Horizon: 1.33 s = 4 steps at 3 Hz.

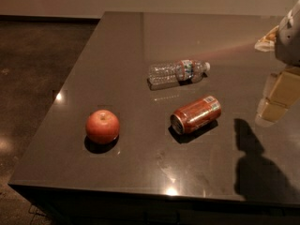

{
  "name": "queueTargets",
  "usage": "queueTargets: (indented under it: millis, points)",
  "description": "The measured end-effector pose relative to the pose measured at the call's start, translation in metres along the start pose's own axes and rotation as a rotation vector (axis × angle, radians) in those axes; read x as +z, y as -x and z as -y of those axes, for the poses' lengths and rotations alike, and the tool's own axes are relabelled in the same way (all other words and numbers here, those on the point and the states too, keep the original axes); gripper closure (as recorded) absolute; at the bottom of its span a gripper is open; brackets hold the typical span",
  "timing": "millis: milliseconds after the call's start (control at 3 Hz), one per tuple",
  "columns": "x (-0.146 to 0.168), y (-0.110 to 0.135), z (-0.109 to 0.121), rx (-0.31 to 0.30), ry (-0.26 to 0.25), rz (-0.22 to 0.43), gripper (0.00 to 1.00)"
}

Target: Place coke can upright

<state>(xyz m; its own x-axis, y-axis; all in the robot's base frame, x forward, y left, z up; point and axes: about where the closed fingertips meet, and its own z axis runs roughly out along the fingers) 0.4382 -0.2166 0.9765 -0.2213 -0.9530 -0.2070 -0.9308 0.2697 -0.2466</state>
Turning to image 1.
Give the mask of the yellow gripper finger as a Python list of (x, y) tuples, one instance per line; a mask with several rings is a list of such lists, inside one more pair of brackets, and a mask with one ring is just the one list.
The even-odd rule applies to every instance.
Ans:
[(275, 50), (278, 25), (272, 28), (267, 34), (261, 37), (254, 45), (257, 51), (270, 53)]
[(265, 83), (255, 122), (267, 128), (279, 121), (300, 98), (300, 67), (271, 73)]

